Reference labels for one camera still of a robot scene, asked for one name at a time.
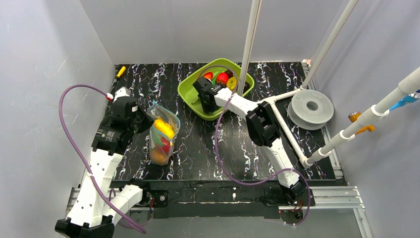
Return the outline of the red apple toy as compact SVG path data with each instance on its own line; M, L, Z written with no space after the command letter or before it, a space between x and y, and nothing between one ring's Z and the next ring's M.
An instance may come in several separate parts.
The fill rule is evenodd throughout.
M162 143L160 150L168 155L171 150L171 142L164 137L161 137L160 141Z

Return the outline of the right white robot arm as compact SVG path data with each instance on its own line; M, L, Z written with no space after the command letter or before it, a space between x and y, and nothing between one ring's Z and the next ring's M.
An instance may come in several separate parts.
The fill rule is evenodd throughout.
M283 201L293 204L307 186L302 175L293 167L281 140L281 126L271 105L253 102L234 93L222 84L201 77L193 83L205 112L229 110L246 120L252 142L268 156L282 190Z

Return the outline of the clear zip top bag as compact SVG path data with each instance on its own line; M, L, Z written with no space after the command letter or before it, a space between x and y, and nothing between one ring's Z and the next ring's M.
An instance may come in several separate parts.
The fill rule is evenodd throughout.
M160 150L162 146L160 138L164 137L171 142L171 150L167 155L170 158L173 154L175 139L181 126L179 118L173 112L159 105L157 102L153 102L153 104L147 109L147 115L150 116L153 120L153 124L149 132L149 152L151 150L159 150L162 152ZM171 140L155 128L154 121L157 119L161 119L171 125L175 133Z

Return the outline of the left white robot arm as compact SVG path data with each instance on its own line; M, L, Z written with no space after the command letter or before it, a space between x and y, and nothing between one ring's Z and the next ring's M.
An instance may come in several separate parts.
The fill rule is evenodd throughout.
M113 199L109 199L106 194L133 136L148 130L153 125L153 120L138 99L130 96L127 88L122 87L112 95L85 84L85 88L101 93L112 102L111 115L100 123L91 145L90 160L87 161L71 137L63 116L66 94L79 87L82 87L82 84L65 89L59 100L58 113L63 130L85 165L87 173L75 204L66 218L57 220L54 229L65 238L111 238L116 224L120 219L124 219L131 228L146 234L143 225L132 220L127 212L143 201L150 201L147 195L150 191L149 182L132 179Z

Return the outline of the brown kiwi toy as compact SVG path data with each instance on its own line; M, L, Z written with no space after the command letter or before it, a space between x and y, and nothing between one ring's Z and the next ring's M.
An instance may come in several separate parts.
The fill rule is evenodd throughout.
M160 152L159 150L151 150L150 160L152 164L163 166L168 163L169 157L165 153Z

